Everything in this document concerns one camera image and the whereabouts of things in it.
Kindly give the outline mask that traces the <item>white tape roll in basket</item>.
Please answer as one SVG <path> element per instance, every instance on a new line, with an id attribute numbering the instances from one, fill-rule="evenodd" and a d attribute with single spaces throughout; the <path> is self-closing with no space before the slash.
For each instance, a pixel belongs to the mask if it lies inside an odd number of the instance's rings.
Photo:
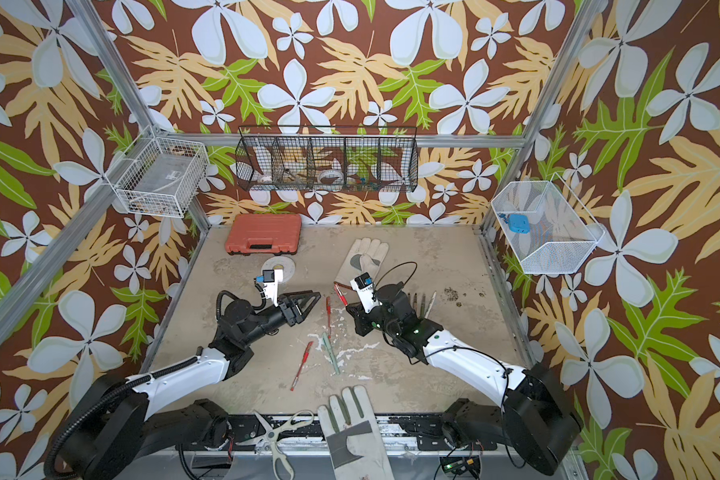
<path id="1" fill-rule="evenodd" d="M 339 185 L 344 182 L 344 176 L 337 169 L 322 170 L 317 175 L 317 182 L 321 185 Z"/>

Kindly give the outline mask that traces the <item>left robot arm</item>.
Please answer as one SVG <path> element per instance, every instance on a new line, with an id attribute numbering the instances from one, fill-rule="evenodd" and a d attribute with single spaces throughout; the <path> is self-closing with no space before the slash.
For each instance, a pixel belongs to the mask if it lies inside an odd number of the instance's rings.
<path id="1" fill-rule="evenodd" d="M 159 370 L 127 378 L 107 374 L 91 385 L 50 442 L 45 477 L 113 479 L 134 460 L 168 447 L 223 446 L 225 409 L 208 399 L 177 410 L 171 404 L 239 374 L 254 355 L 254 342 L 304 322 L 320 298 L 307 290 L 253 306 L 220 291 L 216 332 L 207 346 Z"/>

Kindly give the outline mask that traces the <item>beige work glove near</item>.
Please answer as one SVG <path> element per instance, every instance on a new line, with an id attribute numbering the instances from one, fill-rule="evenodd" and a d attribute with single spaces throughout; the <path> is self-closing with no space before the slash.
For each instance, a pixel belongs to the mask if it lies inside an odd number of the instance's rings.
<path id="1" fill-rule="evenodd" d="M 394 478 L 373 406 L 362 385 L 331 395 L 317 408 L 317 415 L 336 479 Z"/>

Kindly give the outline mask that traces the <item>white mesh basket right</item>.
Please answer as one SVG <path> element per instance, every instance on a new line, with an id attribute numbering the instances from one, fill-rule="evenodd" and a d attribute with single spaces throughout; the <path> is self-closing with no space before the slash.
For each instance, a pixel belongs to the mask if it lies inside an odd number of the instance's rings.
<path id="1" fill-rule="evenodd" d="M 511 181 L 494 196 L 491 207 L 528 275 L 576 273 L 605 236 L 602 224 L 558 175 L 552 180 Z M 510 214 L 526 215 L 530 233 L 512 233 L 507 225 Z"/>

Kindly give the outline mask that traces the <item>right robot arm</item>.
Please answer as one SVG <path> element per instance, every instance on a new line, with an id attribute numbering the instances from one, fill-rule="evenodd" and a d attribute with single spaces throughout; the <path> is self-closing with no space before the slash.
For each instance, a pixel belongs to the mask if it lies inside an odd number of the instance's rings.
<path id="1" fill-rule="evenodd" d="M 400 285 L 365 289 L 346 311 L 358 335 L 378 331 L 412 363 L 441 369 L 489 399 L 480 405 L 460 398 L 442 414 L 442 436 L 450 447 L 505 445 L 517 467 L 548 476 L 558 470 L 582 421 L 549 369 L 510 364 L 467 345 L 418 316 Z"/>

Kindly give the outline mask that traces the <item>beige work glove far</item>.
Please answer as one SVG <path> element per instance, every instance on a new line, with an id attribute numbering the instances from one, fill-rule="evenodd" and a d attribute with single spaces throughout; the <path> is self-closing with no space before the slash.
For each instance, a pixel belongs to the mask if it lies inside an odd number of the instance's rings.
<path id="1" fill-rule="evenodd" d="M 388 251 L 389 244 L 379 239 L 357 239 L 350 247 L 334 282 L 350 287 L 350 281 L 363 273 L 376 279 Z"/>

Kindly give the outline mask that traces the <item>white handled scissors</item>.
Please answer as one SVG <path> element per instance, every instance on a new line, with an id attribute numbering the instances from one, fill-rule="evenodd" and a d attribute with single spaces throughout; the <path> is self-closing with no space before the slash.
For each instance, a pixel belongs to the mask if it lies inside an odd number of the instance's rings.
<path id="1" fill-rule="evenodd" d="M 278 442 L 283 434 L 295 432 L 298 429 L 312 425 L 315 420 L 315 413 L 311 410 L 301 410 L 294 413 L 288 420 L 284 421 L 279 426 L 275 427 L 273 427 L 271 423 L 258 411 L 254 411 L 254 416 L 263 428 L 263 432 L 244 441 L 236 441 L 236 444 L 239 446 L 254 446 L 259 450 L 267 447 L 272 455 L 272 469 L 275 478 L 281 478 L 278 470 L 278 465 L 281 465 L 288 474 L 288 478 L 293 480 L 295 477 L 295 471 L 291 466 L 287 455 L 279 448 Z"/>

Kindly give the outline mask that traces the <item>beige work glove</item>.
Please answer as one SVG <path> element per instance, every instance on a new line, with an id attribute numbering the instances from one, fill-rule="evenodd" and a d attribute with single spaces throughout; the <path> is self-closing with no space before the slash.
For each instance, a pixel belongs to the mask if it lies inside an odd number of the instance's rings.
<path id="1" fill-rule="evenodd" d="M 388 251 L 389 244 L 379 239 L 357 239 L 350 247 L 334 282 L 350 287 L 350 281 L 363 273 L 376 279 Z"/>
<path id="2" fill-rule="evenodd" d="M 331 395 L 317 408 L 317 415 L 336 479 L 394 478 L 373 406 L 362 385 Z"/>

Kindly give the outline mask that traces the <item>blue object in basket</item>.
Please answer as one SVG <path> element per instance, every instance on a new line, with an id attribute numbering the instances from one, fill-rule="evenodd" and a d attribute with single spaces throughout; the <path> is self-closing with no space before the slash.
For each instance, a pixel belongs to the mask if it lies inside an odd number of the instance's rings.
<path id="1" fill-rule="evenodd" d="M 507 225 L 509 230 L 516 234 L 529 234 L 531 230 L 529 220 L 523 214 L 510 214 L 507 217 Z"/>

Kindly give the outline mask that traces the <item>light green pen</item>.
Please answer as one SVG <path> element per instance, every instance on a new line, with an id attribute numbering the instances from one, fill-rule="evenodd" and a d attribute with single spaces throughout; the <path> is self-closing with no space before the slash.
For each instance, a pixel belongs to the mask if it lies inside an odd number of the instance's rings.
<path id="1" fill-rule="evenodd" d="M 326 352 L 327 355 L 328 355 L 329 361 L 330 361 L 330 363 L 331 363 L 331 366 L 332 366 L 335 374 L 336 374 L 336 375 L 340 375 L 340 374 L 341 374 L 341 369 L 340 369 L 340 366 L 339 366 L 339 364 L 338 364 L 338 361 L 337 361 L 337 358 L 336 358 L 336 356 L 335 356 L 335 353 L 334 353 L 334 351 L 333 351 L 333 347 L 332 347 L 332 344 L 331 344 L 329 335 L 328 335 L 326 332 L 324 332 L 324 333 L 322 334 L 321 340 L 322 340 L 322 343 L 323 343 L 323 345 L 324 345 L 325 352 Z"/>

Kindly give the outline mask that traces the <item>brown capped white marker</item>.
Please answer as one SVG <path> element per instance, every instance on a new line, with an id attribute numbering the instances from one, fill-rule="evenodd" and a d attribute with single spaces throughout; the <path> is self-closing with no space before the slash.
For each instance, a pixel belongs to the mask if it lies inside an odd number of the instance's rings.
<path id="1" fill-rule="evenodd" d="M 430 299 L 430 301 L 429 301 L 429 303 L 428 303 L 428 305 L 427 305 L 427 308 L 426 308 L 426 310 L 425 310 L 425 315 L 424 315 L 425 318 L 429 318 L 429 316 L 430 316 L 430 314 L 431 314 L 431 312 L 432 312 L 434 303 L 435 303 L 435 301 L 436 301 L 436 298 L 437 298 L 437 292 L 433 292 L 433 294 L 432 294 L 432 296 L 431 296 L 431 299 Z"/>

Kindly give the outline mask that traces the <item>red plastic tool case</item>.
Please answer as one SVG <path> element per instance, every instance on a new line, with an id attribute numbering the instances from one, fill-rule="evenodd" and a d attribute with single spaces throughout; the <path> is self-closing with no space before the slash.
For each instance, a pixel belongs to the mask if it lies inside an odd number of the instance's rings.
<path id="1" fill-rule="evenodd" d="M 240 214 L 232 222 L 224 248 L 229 255 L 295 254 L 301 228 L 299 214 Z"/>

